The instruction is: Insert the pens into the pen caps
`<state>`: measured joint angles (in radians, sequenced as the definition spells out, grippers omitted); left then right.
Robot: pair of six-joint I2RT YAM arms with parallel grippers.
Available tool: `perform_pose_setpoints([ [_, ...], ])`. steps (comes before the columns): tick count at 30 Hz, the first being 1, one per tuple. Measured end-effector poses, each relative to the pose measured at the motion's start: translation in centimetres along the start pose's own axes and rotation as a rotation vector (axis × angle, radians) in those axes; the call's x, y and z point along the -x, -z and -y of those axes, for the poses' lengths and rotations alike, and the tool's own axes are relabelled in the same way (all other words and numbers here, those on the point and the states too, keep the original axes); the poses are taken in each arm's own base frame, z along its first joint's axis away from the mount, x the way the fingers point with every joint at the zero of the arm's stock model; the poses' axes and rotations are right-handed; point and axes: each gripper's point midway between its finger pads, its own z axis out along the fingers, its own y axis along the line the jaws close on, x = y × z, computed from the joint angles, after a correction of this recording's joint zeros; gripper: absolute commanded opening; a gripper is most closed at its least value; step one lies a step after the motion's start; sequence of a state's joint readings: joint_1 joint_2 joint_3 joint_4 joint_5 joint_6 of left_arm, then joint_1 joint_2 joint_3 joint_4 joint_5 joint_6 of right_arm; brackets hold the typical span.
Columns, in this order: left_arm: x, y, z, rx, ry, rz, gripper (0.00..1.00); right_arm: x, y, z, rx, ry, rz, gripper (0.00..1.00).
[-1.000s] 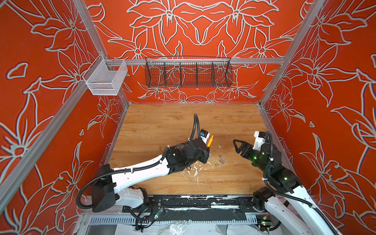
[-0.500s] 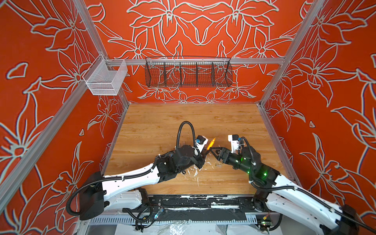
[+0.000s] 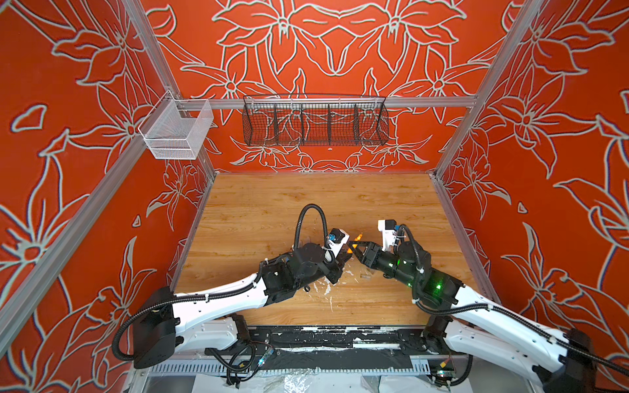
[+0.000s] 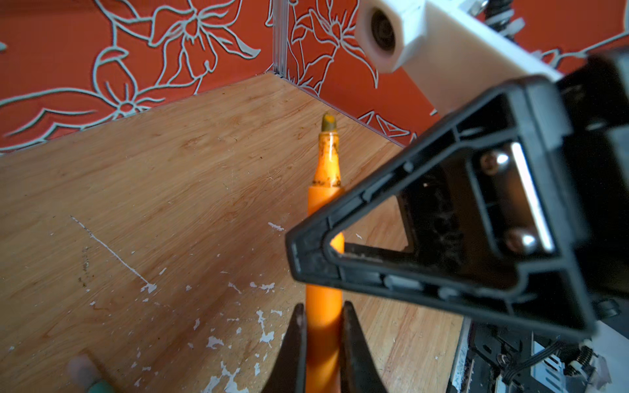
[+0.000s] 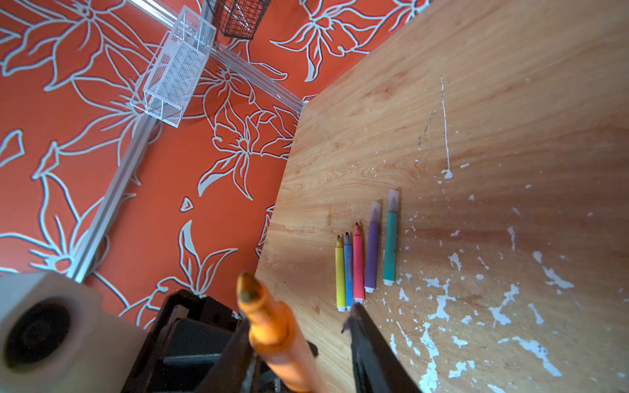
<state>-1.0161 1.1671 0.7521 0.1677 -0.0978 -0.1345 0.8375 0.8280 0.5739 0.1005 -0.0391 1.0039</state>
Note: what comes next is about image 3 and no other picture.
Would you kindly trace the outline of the orange marker pen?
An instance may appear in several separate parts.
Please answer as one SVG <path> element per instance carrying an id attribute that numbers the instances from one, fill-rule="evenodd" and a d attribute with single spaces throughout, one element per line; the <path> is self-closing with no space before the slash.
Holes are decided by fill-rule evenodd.
<path id="1" fill-rule="evenodd" d="M 362 237 L 363 237 L 363 234 L 358 234 L 353 240 L 351 240 L 351 241 L 349 241 L 347 243 L 347 246 L 348 246 L 347 252 L 349 254 L 353 254 L 354 253 L 354 251 L 355 251 L 355 244 L 357 242 L 359 242 L 362 239 Z"/>

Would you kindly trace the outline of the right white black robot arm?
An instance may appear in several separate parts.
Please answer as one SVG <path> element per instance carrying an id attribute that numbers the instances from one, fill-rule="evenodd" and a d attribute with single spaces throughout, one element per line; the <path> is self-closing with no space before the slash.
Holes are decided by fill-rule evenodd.
<path id="1" fill-rule="evenodd" d="M 457 278 L 429 265 L 416 242 L 385 251 L 374 242 L 353 241 L 357 260 L 411 290 L 413 303 L 431 319 L 424 343 L 506 368 L 545 392 L 598 392 L 598 366 L 623 376 L 628 369 L 595 354 L 584 332 L 532 321 L 488 300 Z"/>

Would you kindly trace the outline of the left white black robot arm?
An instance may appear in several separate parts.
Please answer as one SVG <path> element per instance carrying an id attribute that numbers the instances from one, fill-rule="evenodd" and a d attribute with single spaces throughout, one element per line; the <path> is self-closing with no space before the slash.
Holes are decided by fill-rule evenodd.
<path id="1" fill-rule="evenodd" d="M 226 350 L 246 336 L 237 312 L 289 300 L 321 278 L 337 283 L 350 258 L 345 246 L 308 243 L 260 262 L 256 273 L 224 286 L 193 294 L 160 288 L 121 324 L 111 351 L 141 369 L 182 352 Z"/>

